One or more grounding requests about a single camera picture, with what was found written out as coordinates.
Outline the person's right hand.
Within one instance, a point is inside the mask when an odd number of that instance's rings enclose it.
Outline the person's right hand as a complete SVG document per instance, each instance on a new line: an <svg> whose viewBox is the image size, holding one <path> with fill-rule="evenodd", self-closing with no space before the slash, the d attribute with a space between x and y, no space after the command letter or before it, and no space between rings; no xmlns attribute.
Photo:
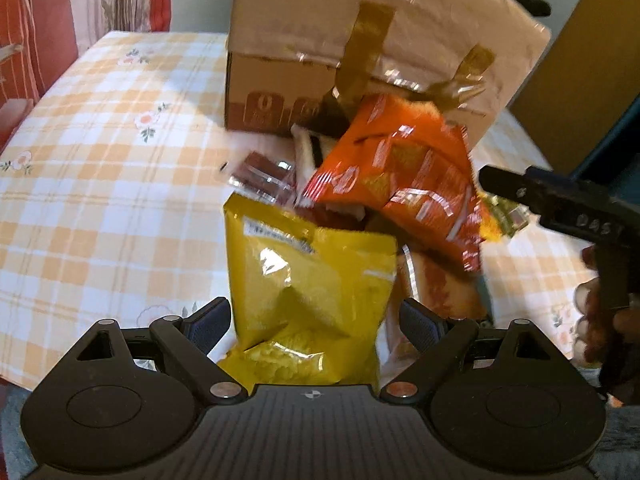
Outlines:
<svg viewBox="0 0 640 480"><path fill-rule="evenodd" d="M603 363L608 343L622 336L628 344L639 343L639 297L629 296L629 304L618 310L602 307L600 278L580 284L574 293L574 304L582 314L575 330L573 356L578 366L594 367Z"/></svg>

